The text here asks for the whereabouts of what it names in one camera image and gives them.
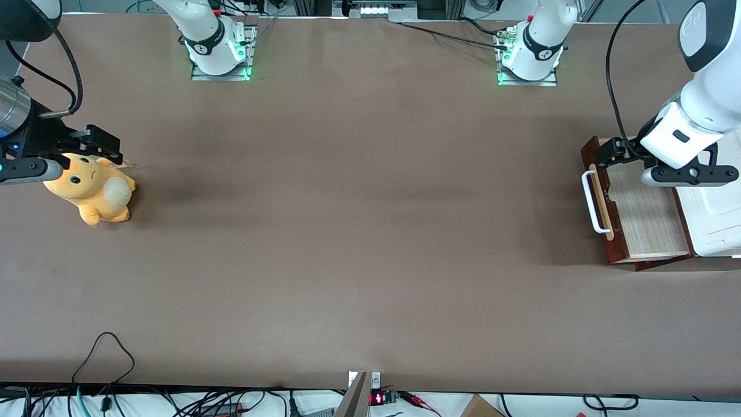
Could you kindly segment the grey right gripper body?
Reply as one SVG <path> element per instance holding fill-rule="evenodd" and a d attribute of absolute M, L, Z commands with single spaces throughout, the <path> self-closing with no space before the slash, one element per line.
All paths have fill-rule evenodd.
<path fill-rule="evenodd" d="M 49 111 L 11 79 L 1 78 L 2 159 L 44 158 L 55 151 L 58 122 L 41 117 Z"/>

